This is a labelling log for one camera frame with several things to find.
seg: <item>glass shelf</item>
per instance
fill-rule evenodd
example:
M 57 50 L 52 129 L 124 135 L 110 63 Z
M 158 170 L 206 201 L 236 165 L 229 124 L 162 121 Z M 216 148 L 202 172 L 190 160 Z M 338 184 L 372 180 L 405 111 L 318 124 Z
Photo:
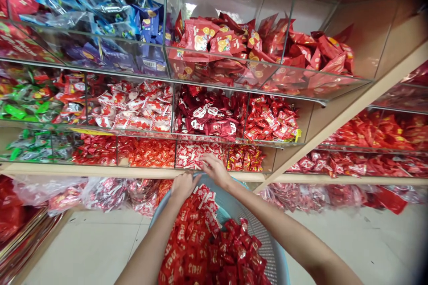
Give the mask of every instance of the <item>glass shelf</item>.
M 247 153 L 258 151 L 251 157 L 263 158 L 261 167 L 248 168 L 240 172 L 272 172 L 275 148 L 246 147 L 218 142 L 193 142 L 188 140 L 168 140 L 146 137 L 101 136 L 63 131 L 33 130 L 12 127 L 0 127 L 2 144 L 0 162 L 74 164 L 84 166 L 141 167 L 162 169 L 189 169 L 202 166 L 200 162 L 182 162 L 182 155 L 191 159 L 184 151 L 199 148 L 219 148 L 225 166 L 232 172 L 231 152 L 237 147 L 243 151 L 242 159 L 250 157 Z
M 299 116 L 297 125 L 301 135 L 298 142 L 273 137 L 267 140 L 262 136 L 248 139 L 244 132 L 247 126 L 250 129 L 250 123 L 247 124 L 243 114 L 251 111 L 250 99 L 260 95 L 192 87 L 209 96 L 219 97 L 219 94 L 224 93 L 225 99 L 242 97 L 236 108 L 241 110 L 241 118 L 234 118 L 239 122 L 236 134 L 206 135 L 204 125 L 197 132 L 178 130 L 177 117 L 181 113 L 179 102 L 183 98 L 183 90 L 190 90 L 190 87 L 183 87 L 185 85 L 5 62 L 0 66 L 4 85 L 0 92 L 3 95 L 0 97 L 0 126 L 284 148 L 305 143 L 313 110 L 313 102 L 286 100 L 286 104 L 292 106 L 287 108 L 297 110 Z M 281 110 L 285 111 L 286 107 L 277 108 L 276 112 Z
M 317 148 L 329 151 L 428 155 L 428 116 L 366 108 Z
M 428 114 L 428 61 L 376 99 L 370 107 Z

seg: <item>clear plastic bag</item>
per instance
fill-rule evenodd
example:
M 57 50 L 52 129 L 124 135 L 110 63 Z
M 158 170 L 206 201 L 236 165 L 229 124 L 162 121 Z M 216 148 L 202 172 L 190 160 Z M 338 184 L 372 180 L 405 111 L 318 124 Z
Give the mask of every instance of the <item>clear plastic bag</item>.
M 16 175 L 13 191 L 24 205 L 38 207 L 67 188 L 86 183 L 84 177 L 49 177 L 38 175 Z
M 160 183 L 160 179 L 127 179 L 126 185 L 132 209 L 152 218 L 157 208 L 156 198 Z
M 294 212 L 299 199 L 300 187 L 296 183 L 273 183 L 273 194 L 283 204 L 285 210 Z
M 70 186 L 63 193 L 60 193 L 51 199 L 48 204 L 48 215 L 53 217 L 73 208 L 81 203 L 80 196 L 87 182 Z
M 126 179 L 90 177 L 82 191 L 82 204 L 87 209 L 110 212 L 119 209 L 127 198 Z
M 307 213 L 322 212 L 327 200 L 328 193 L 324 186 L 301 184 L 297 209 Z
M 328 185 L 329 204 L 333 208 L 360 208 L 366 202 L 366 194 L 356 185 Z

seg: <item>candy display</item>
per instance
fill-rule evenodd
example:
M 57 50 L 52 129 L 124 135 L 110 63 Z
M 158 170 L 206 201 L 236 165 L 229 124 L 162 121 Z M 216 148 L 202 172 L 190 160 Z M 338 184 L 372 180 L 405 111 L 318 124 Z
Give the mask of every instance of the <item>candy display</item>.
M 180 14 L 175 27 L 179 42 L 168 54 L 175 76 L 306 97 L 325 97 L 355 82 L 350 78 L 354 72 L 353 51 L 335 40 L 350 34 L 352 27 L 333 38 L 321 31 L 307 35 L 294 31 L 294 20 L 288 18 L 279 19 L 273 27 L 277 15 L 261 21 L 256 31 L 255 19 L 237 24 L 221 12 L 219 17 L 188 19 L 183 25 Z M 290 67 L 278 69 L 274 64 Z
M 396 150 L 425 150 L 428 116 L 363 110 L 327 138 L 322 146 L 357 146 Z
M 265 157 L 259 146 L 232 145 L 229 150 L 227 170 L 263 171 L 262 162 Z
M 250 141 L 297 142 L 301 136 L 296 109 L 285 98 L 252 94 L 250 108 L 244 131 Z
M 80 135 L 82 145 L 73 151 L 73 162 L 83 165 L 117 164 L 117 137 Z
M 73 150 L 67 135 L 28 129 L 5 149 L 7 152 L 0 155 L 0 160 L 30 163 L 66 163 Z
M 248 234 L 248 221 L 224 223 L 215 215 L 215 193 L 202 184 L 185 201 L 165 250 L 159 284 L 270 284 L 262 243 Z
M 103 75 L 2 62 L 1 79 L 10 86 L 0 100 L 0 119 L 94 125 L 93 97 Z
M 118 137 L 119 165 L 127 159 L 135 167 L 170 167 L 175 163 L 175 140 Z
M 218 136 L 235 142 L 242 137 L 246 94 L 234 92 L 229 98 L 222 90 L 183 85 L 176 109 L 175 132 Z
M 404 155 L 383 155 L 313 150 L 287 172 L 354 177 L 428 177 L 426 159 Z
M 162 81 L 140 84 L 122 80 L 108 84 L 98 97 L 100 107 L 93 116 L 98 126 L 112 129 L 169 131 L 173 87 Z
M 9 0 L 12 17 L 40 26 L 67 29 L 55 38 L 39 32 L 45 45 L 73 65 L 166 76 L 161 47 L 171 39 L 170 15 L 154 0 Z M 73 34 L 73 31 L 93 36 Z M 115 41 L 108 36 L 134 42 Z
M 226 166 L 227 151 L 224 146 L 216 142 L 192 142 L 179 141 L 177 143 L 177 158 L 176 168 L 202 170 L 203 162 L 199 157 L 204 154 L 213 154 L 218 159 L 222 160 Z
M 87 209 L 110 212 L 125 204 L 127 196 L 125 179 L 90 177 L 81 199 Z

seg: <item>plastic basket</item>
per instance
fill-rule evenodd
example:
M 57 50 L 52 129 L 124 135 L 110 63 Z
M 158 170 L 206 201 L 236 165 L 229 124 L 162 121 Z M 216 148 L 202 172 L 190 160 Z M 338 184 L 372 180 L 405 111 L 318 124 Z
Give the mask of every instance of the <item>plastic basket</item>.
M 267 260 L 265 274 L 271 283 L 289 285 L 290 279 L 288 276 L 285 251 L 261 222 L 259 222 L 259 220 L 236 198 L 224 191 L 224 189 L 218 187 L 207 174 L 202 175 L 198 185 L 201 184 L 205 184 L 211 191 L 216 193 L 215 201 L 221 207 L 217 212 L 217 218 L 221 224 L 225 223 L 230 218 L 235 220 L 238 224 L 240 224 L 239 219 L 241 217 L 248 220 L 248 234 L 255 235 L 262 243 L 259 254 Z M 165 208 L 170 195 L 171 193 L 169 191 L 159 204 L 159 207 L 153 215 L 150 228 Z

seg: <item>white tile floor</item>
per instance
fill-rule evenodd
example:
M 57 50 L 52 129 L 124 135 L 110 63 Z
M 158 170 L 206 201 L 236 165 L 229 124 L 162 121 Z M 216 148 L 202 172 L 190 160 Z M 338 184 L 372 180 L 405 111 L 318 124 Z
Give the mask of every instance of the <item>white tile floor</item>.
M 366 285 L 411 284 L 428 227 L 424 206 L 399 216 L 363 208 L 292 216 L 312 230 Z M 109 285 L 145 236 L 150 221 L 132 211 L 77 212 L 25 280 L 25 285 Z M 314 284 L 287 255 L 291 284 Z

